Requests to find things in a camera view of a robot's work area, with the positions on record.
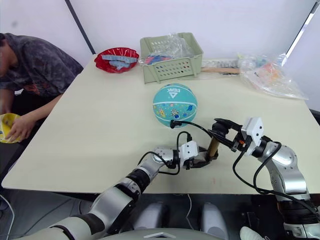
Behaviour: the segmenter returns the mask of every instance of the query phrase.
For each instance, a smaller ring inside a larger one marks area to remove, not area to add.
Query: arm
[[[0,115],[11,112],[15,92],[10,89],[0,89]]]
[[[36,110],[28,112],[27,114],[17,118],[13,122],[11,131],[5,139],[10,139],[10,142],[13,142],[18,137],[20,137],[20,141],[27,139],[30,136],[36,122],[47,117],[51,113],[61,96],[62,94],[48,102],[46,105],[43,105],[42,107],[39,107]]]

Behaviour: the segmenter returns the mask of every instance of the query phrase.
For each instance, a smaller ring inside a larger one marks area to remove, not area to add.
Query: clear plastic bag
[[[239,59],[240,76],[256,90],[267,94],[308,100],[297,83],[284,72],[282,66],[286,61],[284,53],[277,57],[243,56]]]
[[[179,37],[176,33],[170,33],[164,40],[165,44],[158,44],[154,52],[140,61],[143,64],[152,64],[160,61],[166,61],[171,59],[192,58],[195,54],[193,49],[187,44],[186,40]]]

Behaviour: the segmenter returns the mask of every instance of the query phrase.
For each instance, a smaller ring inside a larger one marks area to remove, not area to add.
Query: blue object
[[[130,56],[118,56],[118,55],[101,55],[103,60],[109,60],[109,61],[123,61],[127,64],[132,64],[137,62],[136,57],[130,57]]]
[[[130,67],[130,63],[125,63],[123,61],[118,61],[118,60],[109,61],[109,64],[111,66],[116,67],[117,70],[120,70],[122,68],[129,68]]]
[[[153,112],[159,122],[167,127],[170,127],[171,120],[191,122],[197,108],[196,96],[190,88],[179,83],[165,85],[153,98]]]

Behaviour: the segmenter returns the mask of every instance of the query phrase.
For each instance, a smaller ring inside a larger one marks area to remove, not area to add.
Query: floor
[[[313,112],[313,114],[320,124],[319,112]],[[21,150],[19,145],[12,144],[6,148],[7,152],[5,152],[3,145],[0,144],[1,176],[8,170],[6,166],[8,163],[10,165],[12,157],[19,154]],[[9,239],[32,234],[68,216],[78,214],[79,210],[85,213],[92,204],[91,201],[52,192],[0,188],[0,194],[9,200],[15,212],[15,220]],[[199,228],[198,221],[201,206],[206,202],[210,202],[219,207],[222,212],[228,226],[230,240],[239,240],[240,228],[244,225],[249,226],[249,224],[263,236],[267,235],[271,240],[281,238],[282,220],[275,207],[274,196],[226,194],[191,194],[190,196],[192,210],[189,219],[195,229]],[[185,219],[190,206],[187,195],[145,194],[138,202],[135,214],[148,206],[148,204],[156,202],[163,202],[171,210],[168,218],[169,227],[189,228]],[[0,201],[0,240],[6,239],[12,219],[10,209],[8,207],[4,209],[5,207],[6,204]]]

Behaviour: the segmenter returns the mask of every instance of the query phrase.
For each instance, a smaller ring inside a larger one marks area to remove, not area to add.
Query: person
[[[48,41],[0,33],[0,114],[20,115],[6,138],[28,144],[82,70],[76,60]]]

